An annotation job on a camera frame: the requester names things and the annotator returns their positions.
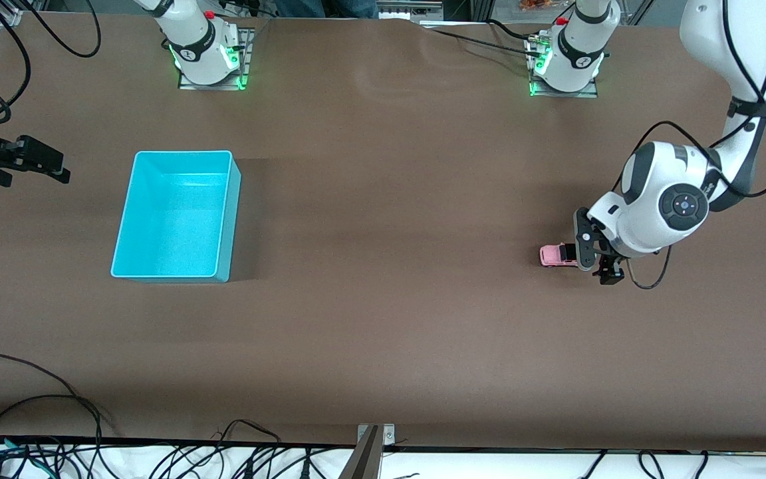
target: black cable clip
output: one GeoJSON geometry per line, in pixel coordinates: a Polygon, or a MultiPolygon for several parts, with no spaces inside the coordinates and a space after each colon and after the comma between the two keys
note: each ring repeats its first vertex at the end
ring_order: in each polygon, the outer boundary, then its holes
{"type": "Polygon", "coordinates": [[[732,97],[729,103],[729,118],[735,116],[735,113],[750,118],[766,118],[766,102],[744,101],[732,97]]]}

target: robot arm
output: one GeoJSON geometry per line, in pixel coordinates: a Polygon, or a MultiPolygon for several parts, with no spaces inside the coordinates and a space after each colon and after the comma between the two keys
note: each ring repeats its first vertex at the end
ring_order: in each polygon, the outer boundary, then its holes
{"type": "Polygon", "coordinates": [[[723,179],[743,193],[753,185],[766,125],[766,0],[689,0],[680,33],[690,54],[731,86],[727,140],[705,151],[698,145],[646,143],[626,161],[620,194],[608,192],[589,210],[575,213],[578,267],[589,271],[601,255],[596,275],[602,284],[622,279],[621,260],[672,245],[696,231],[709,212],[741,201],[743,195],[730,191],[723,179]],[[729,42],[762,98],[743,76],[729,42]]]}
{"type": "Polygon", "coordinates": [[[555,90],[582,90],[596,76],[604,47],[620,24],[616,0],[578,0],[569,22],[547,31],[550,49],[535,75],[555,90]]]}
{"type": "Polygon", "coordinates": [[[134,0],[170,42],[176,66],[194,84],[211,85],[240,67],[236,25],[205,15],[197,0],[134,0]]]}

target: brown tabletop surface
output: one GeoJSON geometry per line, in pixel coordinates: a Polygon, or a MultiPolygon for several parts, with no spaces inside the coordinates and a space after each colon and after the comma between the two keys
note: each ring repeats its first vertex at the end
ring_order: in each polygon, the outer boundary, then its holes
{"type": "MultiPolygon", "coordinates": [[[[48,18],[89,50],[87,15],[48,18]]],[[[277,19],[249,90],[179,91],[153,19],[100,21],[89,60],[18,28],[33,75],[0,136],[61,150],[72,182],[0,188],[0,352],[70,380],[107,434],[251,418],[317,442],[395,422],[410,444],[766,449],[766,196],[712,215],[654,291],[538,261],[651,124],[719,136],[729,90],[677,30],[617,30],[599,98],[573,100],[530,97],[517,54],[407,21],[277,19]],[[177,149],[238,160],[231,282],[110,277],[134,155],[177,149]]],[[[3,33],[0,92],[22,75],[3,33]]],[[[661,261],[640,260],[641,280],[661,261]]],[[[55,392],[0,361],[0,408],[55,392]]],[[[55,401],[0,432],[93,434],[55,401]]]]}

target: pink toy car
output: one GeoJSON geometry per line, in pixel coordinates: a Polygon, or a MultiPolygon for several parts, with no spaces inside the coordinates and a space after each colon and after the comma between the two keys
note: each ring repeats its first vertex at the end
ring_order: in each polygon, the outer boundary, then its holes
{"type": "Polygon", "coordinates": [[[540,248],[540,263],[545,267],[578,266],[575,260],[575,245],[546,245],[540,248]]]}

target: cyan plastic bin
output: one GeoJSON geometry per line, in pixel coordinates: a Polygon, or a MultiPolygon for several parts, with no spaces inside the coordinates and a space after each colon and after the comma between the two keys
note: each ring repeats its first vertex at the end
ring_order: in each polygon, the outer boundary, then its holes
{"type": "Polygon", "coordinates": [[[241,172],[228,151],[138,152],[112,276],[226,282],[240,191],[241,172]]]}

